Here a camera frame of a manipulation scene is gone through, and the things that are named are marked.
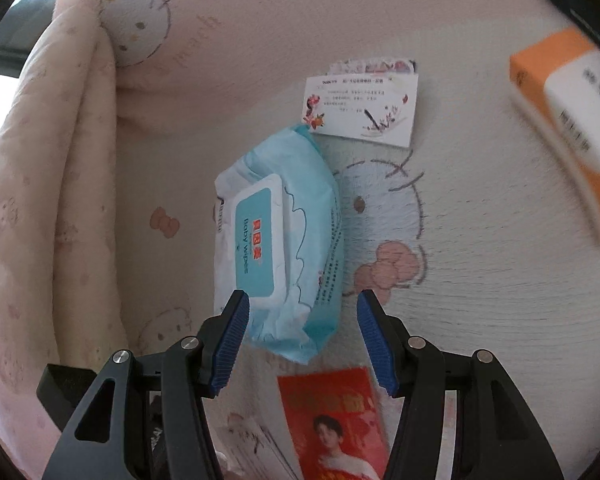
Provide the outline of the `orange white tissue pack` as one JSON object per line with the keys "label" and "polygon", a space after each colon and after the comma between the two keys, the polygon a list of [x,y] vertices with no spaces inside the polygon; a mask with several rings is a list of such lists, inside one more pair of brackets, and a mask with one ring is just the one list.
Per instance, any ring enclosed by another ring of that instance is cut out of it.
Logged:
{"label": "orange white tissue pack", "polygon": [[509,58],[514,103],[565,165],[600,237],[600,49],[570,27]]}

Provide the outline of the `white printed paper sheet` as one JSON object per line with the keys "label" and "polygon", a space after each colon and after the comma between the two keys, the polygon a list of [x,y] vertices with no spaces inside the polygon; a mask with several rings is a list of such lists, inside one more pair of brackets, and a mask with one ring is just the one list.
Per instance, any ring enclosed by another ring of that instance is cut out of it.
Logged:
{"label": "white printed paper sheet", "polygon": [[236,416],[214,432],[221,468],[234,479],[300,479],[257,419]]}

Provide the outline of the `red coffee flyer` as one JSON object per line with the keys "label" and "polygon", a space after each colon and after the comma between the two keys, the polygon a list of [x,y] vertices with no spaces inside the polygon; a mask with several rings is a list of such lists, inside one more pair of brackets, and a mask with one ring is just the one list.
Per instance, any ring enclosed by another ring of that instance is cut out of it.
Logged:
{"label": "red coffee flyer", "polygon": [[277,385],[304,478],[384,476],[388,444],[367,368],[282,376]]}

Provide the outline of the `blue baby wipes pack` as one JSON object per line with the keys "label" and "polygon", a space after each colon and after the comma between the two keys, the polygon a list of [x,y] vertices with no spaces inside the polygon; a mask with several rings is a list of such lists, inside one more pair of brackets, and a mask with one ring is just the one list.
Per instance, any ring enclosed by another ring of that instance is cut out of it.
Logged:
{"label": "blue baby wipes pack", "polygon": [[214,181],[214,308],[249,297],[250,344],[309,363],[339,325],[338,184],[308,127],[269,136]]}

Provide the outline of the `pink hello kitty blanket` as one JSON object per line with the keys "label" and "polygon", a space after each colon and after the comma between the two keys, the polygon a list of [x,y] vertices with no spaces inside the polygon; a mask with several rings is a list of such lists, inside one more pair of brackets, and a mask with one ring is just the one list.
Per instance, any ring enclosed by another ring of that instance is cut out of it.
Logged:
{"label": "pink hello kitty blanket", "polygon": [[56,0],[0,128],[0,455],[42,476],[50,362],[99,367],[213,308],[215,178],[301,119],[306,80],[412,58],[412,142],[318,139],[340,188],[338,330],[355,296],[440,349],[491,350],[569,479],[600,479],[600,239],[513,98],[509,59],[567,26],[547,0]]}

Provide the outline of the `white floral card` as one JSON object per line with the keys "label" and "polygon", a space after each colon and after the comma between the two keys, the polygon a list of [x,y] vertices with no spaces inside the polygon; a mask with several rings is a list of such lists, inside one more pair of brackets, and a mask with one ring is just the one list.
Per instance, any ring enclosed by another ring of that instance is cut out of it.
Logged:
{"label": "white floral card", "polygon": [[411,58],[354,58],[306,80],[302,122],[323,136],[408,148],[415,122],[417,64]]}

